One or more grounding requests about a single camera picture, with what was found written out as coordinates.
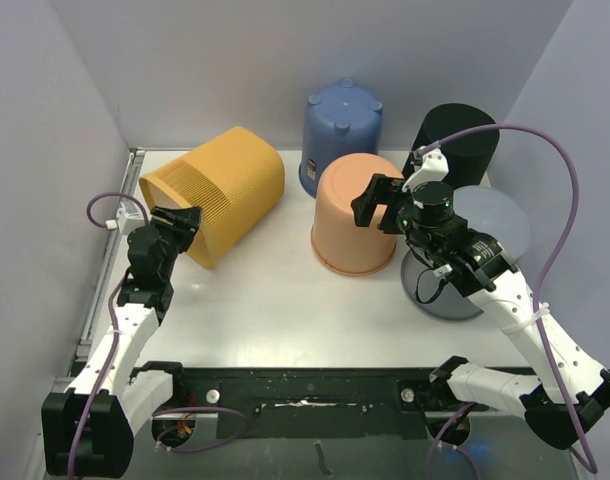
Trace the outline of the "yellow slotted basket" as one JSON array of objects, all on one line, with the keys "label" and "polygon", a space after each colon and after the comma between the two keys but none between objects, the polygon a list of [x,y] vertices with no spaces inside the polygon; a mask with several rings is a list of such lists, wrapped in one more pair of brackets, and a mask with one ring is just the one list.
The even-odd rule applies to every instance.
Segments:
[{"label": "yellow slotted basket", "polygon": [[273,146],[236,126],[142,175],[139,187],[150,208],[201,209],[188,255],[212,268],[279,202],[285,168]]}]

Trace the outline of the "blue plastic bucket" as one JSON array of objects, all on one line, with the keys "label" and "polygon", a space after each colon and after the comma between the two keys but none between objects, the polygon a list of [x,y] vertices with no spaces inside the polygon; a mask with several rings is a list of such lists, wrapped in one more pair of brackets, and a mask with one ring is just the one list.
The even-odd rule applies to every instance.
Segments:
[{"label": "blue plastic bucket", "polygon": [[315,197],[325,169],[351,153],[376,154],[383,104],[350,78],[310,95],[305,110],[299,181]]}]

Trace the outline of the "grey plastic bucket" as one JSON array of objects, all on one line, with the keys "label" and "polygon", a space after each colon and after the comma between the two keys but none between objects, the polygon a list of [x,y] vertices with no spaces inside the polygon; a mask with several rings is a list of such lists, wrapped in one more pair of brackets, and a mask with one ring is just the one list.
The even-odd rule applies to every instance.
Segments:
[{"label": "grey plastic bucket", "polygon": [[[454,211],[468,226],[493,236],[516,260],[531,243],[532,226],[527,214],[510,196],[483,186],[466,186],[454,192]],[[439,279],[409,252],[400,269],[401,284],[412,304],[424,313],[445,321],[462,321],[482,314],[451,284],[439,290]]]}]

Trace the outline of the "black ribbed bucket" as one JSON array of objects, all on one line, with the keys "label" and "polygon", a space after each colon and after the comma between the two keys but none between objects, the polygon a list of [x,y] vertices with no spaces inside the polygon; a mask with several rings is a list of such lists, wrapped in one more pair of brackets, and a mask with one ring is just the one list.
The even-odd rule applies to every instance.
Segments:
[{"label": "black ribbed bucket", "polygon": [[[467,104],[447,103],[432,108],[424,117],[412,149],[429,145],[456,132],[496,121],[486,112]],[[440,147],[449,172],[444,182],[458,189],[479,185],[500,140],[499,131],[471,134]]]}]

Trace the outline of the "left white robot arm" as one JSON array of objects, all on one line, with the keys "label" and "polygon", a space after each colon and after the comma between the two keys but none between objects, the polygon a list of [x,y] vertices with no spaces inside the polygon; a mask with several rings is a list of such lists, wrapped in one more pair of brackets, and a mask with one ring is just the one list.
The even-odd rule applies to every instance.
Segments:
[{"label": "left white robot arm", "polygon": [[119,478],[134,437],[158,407],[185,405],[189,387],[170,373],[134,368],[171,305],[177,258],[199,231],[198,207],[155,207],[127,237],[128,267],[110,294],[110,325],[79,375],[41,407],[46,471],[52,476]]}]

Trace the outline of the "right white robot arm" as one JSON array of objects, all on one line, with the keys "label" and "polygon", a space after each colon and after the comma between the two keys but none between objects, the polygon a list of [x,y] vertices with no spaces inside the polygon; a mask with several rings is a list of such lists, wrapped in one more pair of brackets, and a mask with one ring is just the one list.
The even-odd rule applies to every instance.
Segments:
[{"label": "right white robot arm", "polygon": [[535,301],[515,260],[493,236],[469,227],[453,210],[453,190],[440,181],[406,189],[403,180],[373,175],[351,203],[354,222],[401,234],[443,284],[491,317],[527,360],[530,375],[475,365],[453,356],[430,375],[430,395],[444,409],[476,403],[524,419],[545,443],[566,450],[610,407],[610,369],[584,352]]}]

